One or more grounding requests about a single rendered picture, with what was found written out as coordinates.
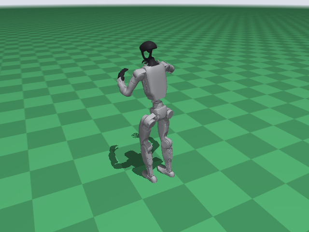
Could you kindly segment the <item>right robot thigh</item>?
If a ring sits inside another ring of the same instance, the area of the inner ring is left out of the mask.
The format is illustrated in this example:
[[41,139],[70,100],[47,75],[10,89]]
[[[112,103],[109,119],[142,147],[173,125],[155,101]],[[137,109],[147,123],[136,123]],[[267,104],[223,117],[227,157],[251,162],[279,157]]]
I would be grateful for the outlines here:
[[169,119],[173,116],[173,111],[167,107],[167,116],[158,121],[158,133],[161,140],[161,145],[163,148],[170,148],[172,146],[171,140],[167,137],[167,133],[169,130]]

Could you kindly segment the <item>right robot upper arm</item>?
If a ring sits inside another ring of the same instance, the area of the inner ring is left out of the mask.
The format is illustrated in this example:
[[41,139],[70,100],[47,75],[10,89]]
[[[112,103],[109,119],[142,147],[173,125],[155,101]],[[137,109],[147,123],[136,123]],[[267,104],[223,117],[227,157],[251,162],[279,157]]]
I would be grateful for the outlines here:
[[164,66],[165,66],[165,69],[166,69],[166,72],[168,72],[168,73],[172,73],[172,72],[174,72],[174,67],[172,67],[170,64],[168,64],[168,63],[166,63],[166,62],[164,62],[164,61],[162,61],[162,63],[164,64]]

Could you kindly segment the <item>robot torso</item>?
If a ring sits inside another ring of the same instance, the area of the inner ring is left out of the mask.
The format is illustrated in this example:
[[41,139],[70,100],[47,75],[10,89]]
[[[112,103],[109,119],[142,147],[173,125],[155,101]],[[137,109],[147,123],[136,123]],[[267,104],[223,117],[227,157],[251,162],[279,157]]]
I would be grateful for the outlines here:
[[146,70],[144,79],[141,81],[145,95],[149,100],[152,100],[153,107],[150,108],[150,113],[156,115],[156,122],[164,119],[167,116],[167,107],[159,100],[166,96],[167,78],[166,69],[162,62],[157,60],[159,65],[147,66],[144,64],[143,69]]

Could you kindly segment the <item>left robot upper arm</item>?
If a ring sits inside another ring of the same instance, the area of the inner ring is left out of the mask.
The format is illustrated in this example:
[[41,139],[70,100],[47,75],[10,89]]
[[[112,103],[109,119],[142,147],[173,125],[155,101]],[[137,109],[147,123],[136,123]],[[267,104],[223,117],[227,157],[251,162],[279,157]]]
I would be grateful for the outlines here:
[[144,79],[145,74],[146,74],[146,70],[143,68],[136,69],[133,72],[132,77],[128,83],[128,86],[126,87],[126,93],[124,94],[124,96],[130,97],[132,95],[132,91],[135,89],[138,82]]

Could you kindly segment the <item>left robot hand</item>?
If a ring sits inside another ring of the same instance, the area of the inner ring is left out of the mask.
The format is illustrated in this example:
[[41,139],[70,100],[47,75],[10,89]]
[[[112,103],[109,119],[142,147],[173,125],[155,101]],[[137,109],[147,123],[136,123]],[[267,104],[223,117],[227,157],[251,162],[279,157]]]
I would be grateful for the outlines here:
[[124,68],[120,71],[120,73],[118,74],[118,78],[121,77],[121,80],[124,81],[124,74],[127,71],[127,68]]

